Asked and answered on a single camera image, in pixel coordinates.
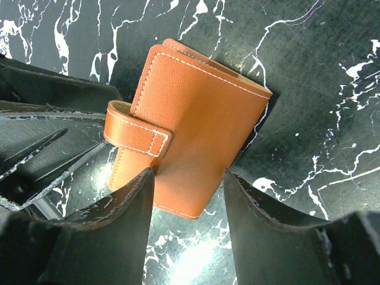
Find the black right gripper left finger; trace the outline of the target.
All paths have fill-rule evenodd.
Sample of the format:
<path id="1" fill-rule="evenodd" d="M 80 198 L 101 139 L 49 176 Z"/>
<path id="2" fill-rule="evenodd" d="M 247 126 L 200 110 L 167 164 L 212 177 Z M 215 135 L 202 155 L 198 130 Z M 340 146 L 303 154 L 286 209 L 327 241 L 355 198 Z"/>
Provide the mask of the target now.
<path id="1" fill-rule="evenodd" d="M 40 284 L 141 284 L 154 170 L 50 225 L 59 231 Z"/>

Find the brown leather card holder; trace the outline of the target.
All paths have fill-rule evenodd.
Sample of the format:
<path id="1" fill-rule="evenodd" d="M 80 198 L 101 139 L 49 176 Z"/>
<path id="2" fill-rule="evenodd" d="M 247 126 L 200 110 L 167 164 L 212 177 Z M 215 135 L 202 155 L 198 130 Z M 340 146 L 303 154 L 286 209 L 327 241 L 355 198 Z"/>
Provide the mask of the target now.
<path id="1" fill-rule="evenodd" d="M 195 220 L 257 124 L 271 92 L 173 40 L 148 52 L 132 103 L 107 106 L 117 191 L 150 167 L 155 207 Z"/>

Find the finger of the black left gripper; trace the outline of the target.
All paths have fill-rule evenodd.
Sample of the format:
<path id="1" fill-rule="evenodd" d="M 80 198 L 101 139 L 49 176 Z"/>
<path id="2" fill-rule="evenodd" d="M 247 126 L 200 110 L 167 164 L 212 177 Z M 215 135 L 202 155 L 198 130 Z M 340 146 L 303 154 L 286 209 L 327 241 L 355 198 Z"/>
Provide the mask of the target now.
<path id="1" fill-rule="evenodd" d="M 20 211 L 105 146 L 105 114 L 1 101 L 1 206 Z"/>
<path id="2" fill-rule="evenodd" d="M 111 85 L 58 74 L 1 55 L 1 100 L 105 113 L 108 102 L 122 100 Z"/>

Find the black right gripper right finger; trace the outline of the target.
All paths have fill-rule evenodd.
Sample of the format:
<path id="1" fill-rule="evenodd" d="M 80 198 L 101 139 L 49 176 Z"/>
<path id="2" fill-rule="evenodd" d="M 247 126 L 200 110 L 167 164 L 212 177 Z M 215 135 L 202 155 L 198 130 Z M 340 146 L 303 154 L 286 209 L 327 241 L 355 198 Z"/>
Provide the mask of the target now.
<path id="1" fill-rule="evenodd" d="M 230 169 L 224 199 L 239 284 L 354 284 L 350 228 L 295 210 Z"/>

